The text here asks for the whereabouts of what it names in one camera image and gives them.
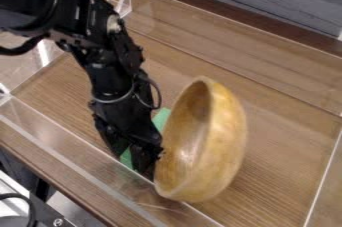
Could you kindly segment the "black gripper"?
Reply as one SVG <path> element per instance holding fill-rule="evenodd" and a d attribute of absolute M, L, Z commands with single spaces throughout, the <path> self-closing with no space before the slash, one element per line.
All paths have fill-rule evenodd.
<path fill-rule="evenodd" d="M 144 57 L 136 45 L 112 49 L 69 47 L 90 82 L 89 109 L 94 128 L 112 153 L 118 158 L 129 147 L 132 169 L 148 180 L 153 179 L 160 159 L 160 146 L 140 146 L 147 139 L 153 104 L 153 80 L 141 68 Z"/>

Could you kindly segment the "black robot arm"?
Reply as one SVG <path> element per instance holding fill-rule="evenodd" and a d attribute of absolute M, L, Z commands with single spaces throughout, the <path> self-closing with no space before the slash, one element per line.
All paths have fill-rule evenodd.
<path fill-rule="evenodd" d="M 130 155 L 132 169 L 153 176 L 161 134 L 152 122 L 161 94 L 141 68 L 143 48 L 106 0 L 0 0 L 0 30 L 25 38 L 0 55 L 16 57 L 44 39 L 70 53 L 90 82 L 88 107 L 112 154 Z"/>

